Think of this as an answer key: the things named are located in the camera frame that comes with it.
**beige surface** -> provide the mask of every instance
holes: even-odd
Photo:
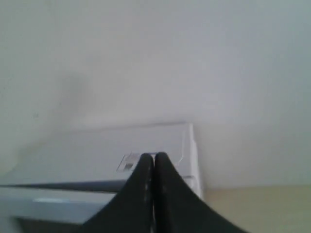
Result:
[[[311,232],[311,186],[207,191],[206,201],[251,233]]]

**white ceiling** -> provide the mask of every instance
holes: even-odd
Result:
[[[311,183],[311,2],[0,2],[0,171],[61,131],[191,121],[209,187]]]

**white device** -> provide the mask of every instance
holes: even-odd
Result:
[[[122,183],[141,154],[160,151],[168,154],[189,187],[202,197],[197,147],[189,123],[65,134],[47,142],[0,178],[0,232],[70,232],[116,194],[12,185]]]

